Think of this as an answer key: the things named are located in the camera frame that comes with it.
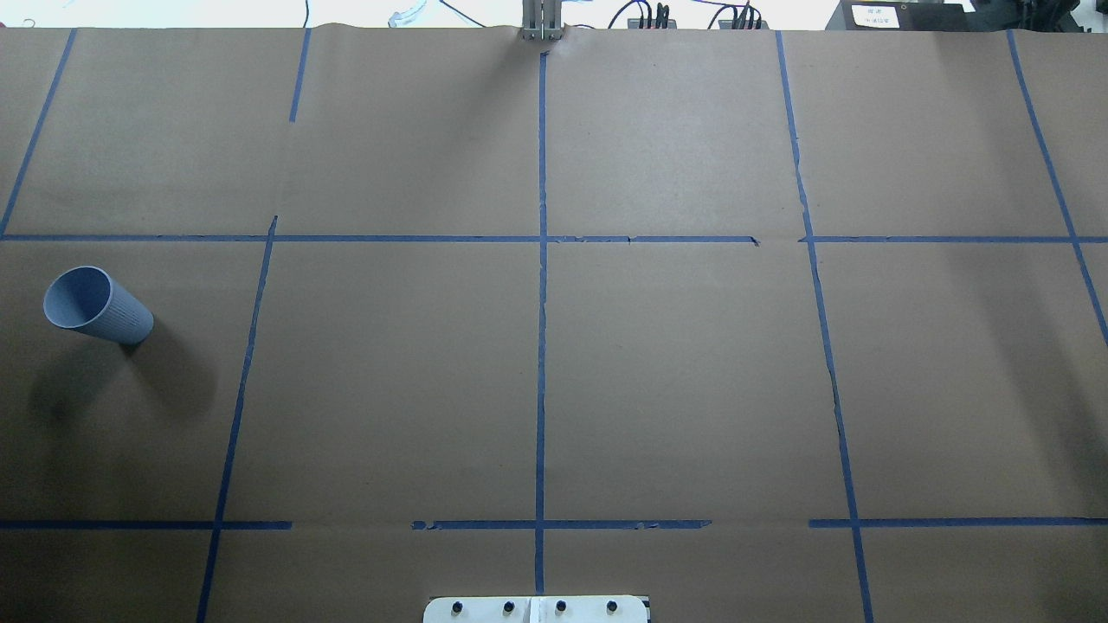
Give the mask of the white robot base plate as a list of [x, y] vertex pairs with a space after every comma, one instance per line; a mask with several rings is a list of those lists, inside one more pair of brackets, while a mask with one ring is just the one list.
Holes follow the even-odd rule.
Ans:
[[423, 622], [652, 622], [648, 598], [512, 595], [434, 598]]

